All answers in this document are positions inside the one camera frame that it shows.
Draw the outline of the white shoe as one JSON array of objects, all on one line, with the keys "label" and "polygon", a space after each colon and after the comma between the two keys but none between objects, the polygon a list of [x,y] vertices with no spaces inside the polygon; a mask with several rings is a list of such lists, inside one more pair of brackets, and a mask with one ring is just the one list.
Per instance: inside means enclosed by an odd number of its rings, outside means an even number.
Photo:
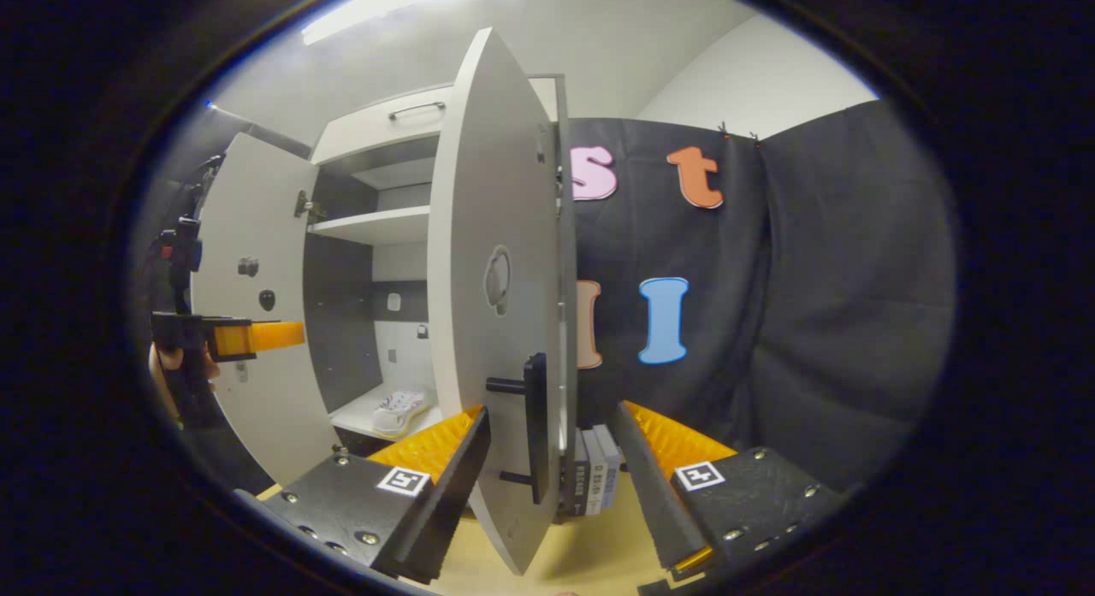
[{"label": "white shoe", "polygon": [[413,421],[429,409],[423,391],[399,390],[383,399],[372,412],[371,431],[384,439],[406,434]]}]

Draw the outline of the white cabinet shelf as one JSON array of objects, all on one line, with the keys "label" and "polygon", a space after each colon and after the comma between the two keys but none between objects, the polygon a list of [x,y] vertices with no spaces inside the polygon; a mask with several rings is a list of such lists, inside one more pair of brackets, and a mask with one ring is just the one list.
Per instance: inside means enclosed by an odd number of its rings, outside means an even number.
[{"label": "white cabinet shelf", "polygon": [[430,207],[422,205],[349,215],[314,224],[309,233],[370,247],[423,243],[428,238],[429,213]]}]

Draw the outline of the white cabinet door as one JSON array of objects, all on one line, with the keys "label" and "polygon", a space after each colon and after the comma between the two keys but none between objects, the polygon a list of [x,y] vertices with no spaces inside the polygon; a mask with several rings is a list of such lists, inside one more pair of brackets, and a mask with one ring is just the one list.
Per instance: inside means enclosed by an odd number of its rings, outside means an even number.
[{"label": "white cabinet door", "polygon": [[[251,321],[304,322],[306,215],[318,168],[238,133],[198,218],[203,256],[189,280],[192,311]],[[274,483],[288,484],[328,458],[337,437],[306,343],[262,351],[239,375],[231,363],[216,401]]]},{"label": "white cabinet door", "polygon": [[[435,151],[427,238],[435,392],[445,416],[488,409],[489,449],[471,509],[512,574],[531,566],[560,506],[560,215],[553,125],[495,28],[470,43]],[[529,473],[525,398],[485,390],[548,355],[550,486]]]}]

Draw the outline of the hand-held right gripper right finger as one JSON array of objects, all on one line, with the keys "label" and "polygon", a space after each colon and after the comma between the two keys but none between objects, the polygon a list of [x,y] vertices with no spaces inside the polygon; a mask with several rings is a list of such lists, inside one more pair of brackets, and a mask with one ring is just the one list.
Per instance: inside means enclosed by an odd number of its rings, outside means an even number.
[{"label": "hand-held right gripper right finger", "polygon": [[829,522],[848,495],[764,446],[727,445],[619,402],[613,436],[664,569],[737,578]]}]

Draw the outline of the white cabinet drawer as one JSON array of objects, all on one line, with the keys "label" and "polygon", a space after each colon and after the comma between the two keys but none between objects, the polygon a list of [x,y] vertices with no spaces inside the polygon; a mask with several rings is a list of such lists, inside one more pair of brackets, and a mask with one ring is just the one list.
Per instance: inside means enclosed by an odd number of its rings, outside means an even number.
[{"label": "white cabinet drawer", "polygon": [[[452,95],[453,85],[438,85],[351,110],[351,113],[330,121],[325,126],[311,154],[312,163],[321,167],[384,145],[406,144],[437,135],[442,129]],[[434,101],[445,101],[447,107],[415,110],[397,121],[388,121],[391,110]]]}]

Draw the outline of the light blue book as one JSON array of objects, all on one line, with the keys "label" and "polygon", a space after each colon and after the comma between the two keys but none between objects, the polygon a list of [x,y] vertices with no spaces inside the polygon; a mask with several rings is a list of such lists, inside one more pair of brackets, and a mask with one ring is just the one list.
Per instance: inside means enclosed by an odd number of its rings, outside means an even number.
[{"label": "light blue book", "polygon": [[619,467],[622,463],[622,452],[613,437],[613,433],[607,428],[606,424],[593,425],[592,432],[600,446],[603,459],[606,459],[606,486],[601,498],[601,509],[613,507],[616,498],[616,485],[619,480]]}]

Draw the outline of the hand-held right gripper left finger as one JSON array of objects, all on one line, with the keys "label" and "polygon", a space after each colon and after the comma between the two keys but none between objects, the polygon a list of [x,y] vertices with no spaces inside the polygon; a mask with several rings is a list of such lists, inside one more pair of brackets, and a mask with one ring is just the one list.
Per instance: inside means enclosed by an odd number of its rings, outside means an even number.
[{"label": "hand-held right gripper left finger", "polygon": [[489,449],[488,409],[446,419],[367,458],[332,452],[255,511],[295,546],[380,584],[441,575]]}]

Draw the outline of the grey book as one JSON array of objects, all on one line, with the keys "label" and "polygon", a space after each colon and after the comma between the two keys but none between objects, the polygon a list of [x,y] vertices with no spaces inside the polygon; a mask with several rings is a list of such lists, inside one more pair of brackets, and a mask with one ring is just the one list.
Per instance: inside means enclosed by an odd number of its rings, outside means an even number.
[{"label": "grey book", "polygon": [[597,433],[593,429],[583,431],[583,443],[589,460],[586,516],[599,515],[606,498],[607,460]]}]

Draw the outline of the white shoe cabinet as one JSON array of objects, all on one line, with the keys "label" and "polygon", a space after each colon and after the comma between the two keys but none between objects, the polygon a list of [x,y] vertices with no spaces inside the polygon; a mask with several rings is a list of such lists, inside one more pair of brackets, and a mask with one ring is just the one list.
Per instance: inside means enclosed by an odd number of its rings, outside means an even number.
[{"label": "white shoe cabinet", "polygon": [[[527,71],[525,74],[553,125],[558,159],[560,506],[555,522],[565,501],[562,478],[570,468],[576,410],[577,240],[570,160],[564,148],[565,88],[560,77],[535,78]],[[430,207],[435,151],[440,137],[441,133],[436,133],[406,144],[384,145],[321,167],[311,160],[316,138],[306,158],[318,168],[316,184],[309,198],[324,207],[328,214],[324,221],[422,205]],[[309,233],[312,225],[306,224],[306,346],[337,440],[341,433],[362,434],[367,410],[379,405],[389,393],[406,388],[424,390],[433,401],[434,416],[447,417],[435,392],[427,240],[402,245],[361,245]]]}]

